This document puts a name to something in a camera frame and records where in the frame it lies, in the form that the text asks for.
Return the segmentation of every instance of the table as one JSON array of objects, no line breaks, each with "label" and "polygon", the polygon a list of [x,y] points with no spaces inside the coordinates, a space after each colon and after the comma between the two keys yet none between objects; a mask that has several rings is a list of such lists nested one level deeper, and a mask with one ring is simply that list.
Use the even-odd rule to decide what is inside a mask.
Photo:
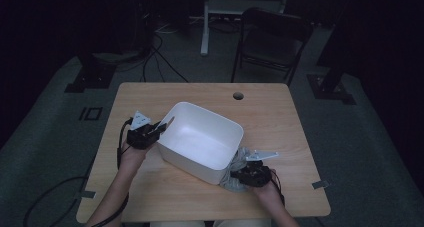
[{"label": "table", "polygon": [[259,7],[283,13],[287,0],[205,0],[202,45],[200,54],[206,56],[209,52],[209,14],[241,15],[250,7]]},{"label": "table", "polygon": [[[233,93],[241,92],[242,100]],[[119,132],[136,110],[160,121],[178,102],[186,101],[227,117],[244,128],[241,146],[276,151],[264,160],[276,169],[295,217],[325,216],[330,206],[289,89],[284,84],[253,83],[123,83],[113,104],[85,188],[96,192],[83,198],[77,213],[86,222],[112,182]],[[130,190],[124,222],[218,220],[269,217],[250,192],[234,193],[211,185],[162,160],[159,149],[149,151]]]}]

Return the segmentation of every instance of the white plastic container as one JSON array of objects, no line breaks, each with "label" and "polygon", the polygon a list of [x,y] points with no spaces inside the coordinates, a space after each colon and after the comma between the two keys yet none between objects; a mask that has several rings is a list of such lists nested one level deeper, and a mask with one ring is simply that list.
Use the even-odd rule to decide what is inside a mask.
[{"label": "white plastic container", "polygon": [[176,104],[162,120],[162,158],[210,184],[219,184],[243,137],[243,128],[191,103]]}]

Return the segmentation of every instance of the dark floor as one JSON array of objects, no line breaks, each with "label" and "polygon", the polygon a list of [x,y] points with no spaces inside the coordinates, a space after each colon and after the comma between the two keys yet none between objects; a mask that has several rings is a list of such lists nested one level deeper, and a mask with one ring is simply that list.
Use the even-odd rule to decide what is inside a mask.
[{"label": "dark floor", "polygon": [[[229,82],[237,35],[211,31],[209,55],[202,57],[201,33],[202,29],[196,24],[185,33],[166,27],[158,33],[163,39],[160,53],[190,82]],[[405,169],[360,81],[349,75],[342,78],[356,105],[317,100],[313,96],[306,75],[325,75],[328,71],[316,63],[330,33],[329,29],[315,29],[290,91],[321,179],[331,184],[326,193],[332,212],[318,220],[312,217],[297,220],[302,226],[423,226],[423,196]],[[121,58],[109,54],[98,56],[109,61]],[[80,67],[79,61],[73,58],[57,71],[1,149],[1,226],[23,223],[47,226],[67,212],[83,183],[82,178],[69,180],[41,198],[37,205],[32,204],[61,181],[86,175],[119,84],[142,80],[142,63],[121,64],[108,89],[64,93]],[[159,56],[150,59],[145,76],[148,82],[183,82]],[[280,73],[254,66],[246,66],[236,77],[236,82],[279,81]],[[84,120],[80,118],[84,108],[102,112],[98,120]],[[75,219],[77,208],[78,201],[58,226],[80,226]]]}]

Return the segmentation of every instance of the person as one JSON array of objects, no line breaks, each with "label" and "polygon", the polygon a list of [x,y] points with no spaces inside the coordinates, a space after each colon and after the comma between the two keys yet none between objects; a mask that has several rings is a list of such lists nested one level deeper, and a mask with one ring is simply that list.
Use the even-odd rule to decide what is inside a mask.
[{"label": "person", "polygon": [[[148,147],[145,150],[140,150],[132,148],[129,146],[126,141],[124,141],[121,150],[121,162],[118,169],[118,173],[113,179],[111,185],[109,186],[105,196],[101,200],[100,204],[97,206],[96,210],[93,212],[91,217],[86,223],[86,226],[95,226],[96,224],[103,222],[110,216],[116,213],[118,209],[122,206],[122,203],[127,198],[127,194],[130,190],[131,183],[134,177],[137,174],[138,169],[141,167],[143,161],[146,159],[146,154],[152,148]],[[272,216],[278,227],[298,227],[299,225],[293,219],[293,217],[288,213],[283,203],[280,200],[280,193],[274,184],[269,181],[263,187],[256,188],[252,187],[250,190],[257,196],[259,202],[262,206],[269,212]],[[120,213],[116,218],[114,218],[109,223],[102,226],[120,226],[121,224],[122,213]],[[235,220],[235,221],[215,221],[214,226],[216,227],[226,227],[226,226],[271,226],[271,221],[257,220],[257,224],[253,224],[255,220]],[[200,223],[203,222],[191,222],[188,225],[190,226],[202,226]],[[182,222],[179,224],[172,225],[170,223],[163,222],[151,223],[154,226],[184,226]]]}]

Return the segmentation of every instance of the black metal base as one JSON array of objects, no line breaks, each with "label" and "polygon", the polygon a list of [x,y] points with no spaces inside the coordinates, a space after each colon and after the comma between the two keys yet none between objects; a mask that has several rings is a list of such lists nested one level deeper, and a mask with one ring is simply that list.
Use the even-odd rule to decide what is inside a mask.
[{"label": "black metal base", "polygon": [[314,92],[316,99],[341,100],[346,105],[356,105],[352,95],[347,93],[343,84],[340,82],[332,92],[321,90],[320,85],[325,76],[322,75],[306,75],[309,84]]},{"label": "black metal base", "polygon": [[107,89],[115,73],[115,65],[99,64],[96,74],[90,74],[81,68],[74,83],[68,84],[65,93],[83,93],[85,89]]}]

